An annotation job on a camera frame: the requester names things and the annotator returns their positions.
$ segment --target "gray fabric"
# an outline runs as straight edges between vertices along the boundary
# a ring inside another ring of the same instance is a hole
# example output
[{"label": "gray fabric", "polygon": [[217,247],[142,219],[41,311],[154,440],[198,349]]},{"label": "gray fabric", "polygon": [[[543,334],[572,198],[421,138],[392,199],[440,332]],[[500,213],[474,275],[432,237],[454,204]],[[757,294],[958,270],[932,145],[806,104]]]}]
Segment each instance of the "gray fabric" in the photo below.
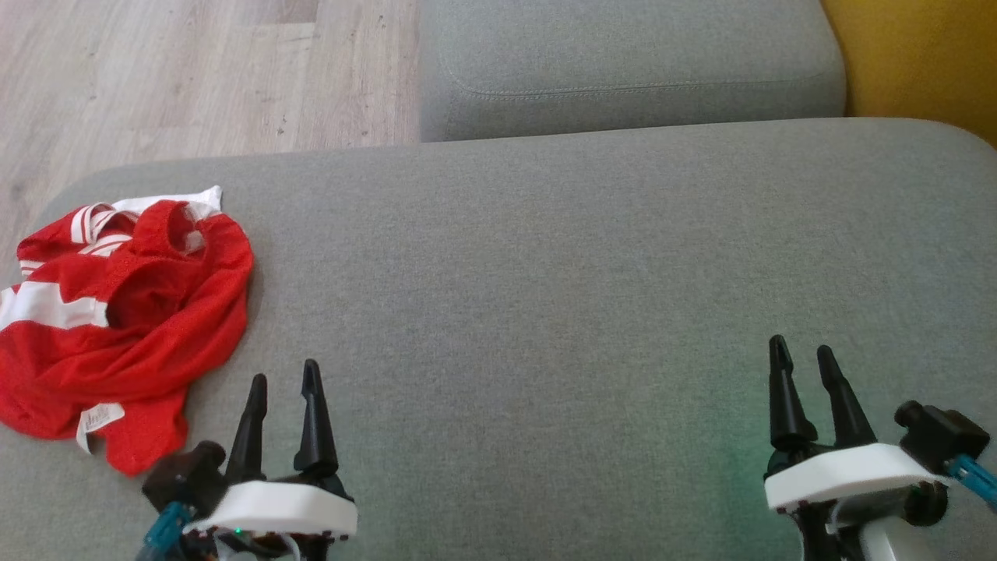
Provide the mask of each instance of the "gray fabric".
[{"label": "gray fabric", "polygon": [[[916,398],[997,428],[997,154],[917,121],[647,129],[111,170],[77,205],[214,184],[257,263],[250,327],[193,388],[230,445],[270,375],[290,471],[323,366],[360,534],[336,559],[796,559],[766,510],[767,339],[832,440],[830,344],[883,441]],[[997,467],[994,453],[984,464]],[[139,482],[0,427],[4,558],[128,559]],[[928,530],[983,559],[967,493]]]},{"label": "gray fabric", "polygon": [[422,139],[839,117],[820,0],[425,0]]}]

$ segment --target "white stripe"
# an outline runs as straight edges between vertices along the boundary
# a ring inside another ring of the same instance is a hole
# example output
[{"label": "white stripe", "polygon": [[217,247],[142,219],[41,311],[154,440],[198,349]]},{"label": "white stripe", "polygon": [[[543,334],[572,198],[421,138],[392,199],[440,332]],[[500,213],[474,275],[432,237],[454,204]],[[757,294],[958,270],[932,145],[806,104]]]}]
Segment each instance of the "white stripe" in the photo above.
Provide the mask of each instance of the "white stripe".
[{"label": "white stripe", "polygon": [[220,210],[198,201],[188,201],[185,210],[187,217],[193,223],[198,223],[208,217],[221,214]]},{"label": "white stripe", "polygon": [[185,255],[190,255],[196,251],[199,251],[204,247],[204,234],[198,230],[194,230],[186,237],[186,248],[184,251]]},{"label": "white stripe", "polygon": [[0,330],[15,321],[34,321],[59,329],[107,327],[108,303],[93,297],[66,302],[58,284],[27,280],[16,293],[13,288],[0,291]]},{"label": "white stripe", "polygon": [[100,248],[99,250],[96,250],[95,252],[91,252],[90,255],[92,255],[92,256],[98,256],[98,257],[102,257],[102,258],[109,258],[111,256],[111,254],[114,253],[115,250],[117,248],[120,248],[121,246],[122,246],[121,244],[111,244],[110,246],[107,246],[105,248]]},{"label": "white stripe", "polygon": [[87,242],[87,244],[92,244],[94,242],[94,235],[90,232],[90,218],[94,213],[94,208],[96,207],[97,205],[90,205],[87,207],[86,213],[83,214],[83,239]]},{"label": "white stripe", "polygon": [[[189,203],[201,203],[208,205],[214,212],[221,212],[221,187],[214,186],[207,191],[202,191],[201,193],[194,193],[191,195],[162,195],[159,197],[142,197],[140,199],[124,199],[123,201],[118,201],[112,206],[119,211],[132,211],[136,214],[143,213],[147,208],[158,203],[159,201],[187,201]],[[207,217],[207,213],[201,213],[204,216],[200,217],[198,220]]]},{"label": "white stripe", "polygon": [[92,226],[94,234],[99,236],[101,234],[101,230],[104,229],[104,226],[106,226],[116,214],[117,213],[115,211],[103,211],[102,213],[96,213],[94,215],[94,225]]},{"label": "white stripe", "polygon": [[74,244],[83,243],[83,212],[89,207],[83,207],[76,211],[73,220],[69,224],[69,237]]},{"label": "white stripe", "polygon": [[127,234],[111,234],[110,236],[104,236],[103,238],[100,238],[99,240],[90,244],[89,246],[86,246],[85,248],[79,250],[78,253],[82,256],[85,256],[87,254],[94,254],[95,249],[100,248],[105,244],[117,243],[118,246],[120,246],[122,243],[127,242],[131,238],[132,237]]}]

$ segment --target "wire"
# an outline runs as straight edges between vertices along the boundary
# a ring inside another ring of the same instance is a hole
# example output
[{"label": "wire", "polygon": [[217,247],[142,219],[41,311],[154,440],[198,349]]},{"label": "wire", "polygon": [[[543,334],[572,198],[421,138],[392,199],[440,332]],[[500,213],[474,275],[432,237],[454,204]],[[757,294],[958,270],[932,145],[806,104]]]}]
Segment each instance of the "wire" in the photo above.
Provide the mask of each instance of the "wire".
[{"label": "wire", "polygon": [[243,541],[238,538],[235,534],[215,534],[214,538],[221,543],[225,544],[235,553],[241,553],[243,551],[248,551],[253,555],[266,557],[268,559],[276,559],[277,557],[283,557],[287,555],[287,552],[279,551],[276,549],[270,549],[256,543],[251,537]]},{"label": "wire", "polygon": [[840,528],[838,528],[837,526],[837,518],[839,515],[841,515],[841,508],[847,502],[848,502],[847,498],[841,499],[837,502],[837,504],[834,505],[834,508],[831,509],[831,518],[828,521],[828,526],[831,527],[831,534],[835,536],[837,536],[837,533],[840,530]]},{"label": "wire", "polygon": [[301,548],[298,547],[298,542],[294,541],[291,534],[280,534],[280,539],[287,546],[287,550],[294,555],[294,561],[301,561]]},{"label": "wire", "polygon": [[800,532],[800,561],[807,561],[807,542],[804,541],[804,533]]}]

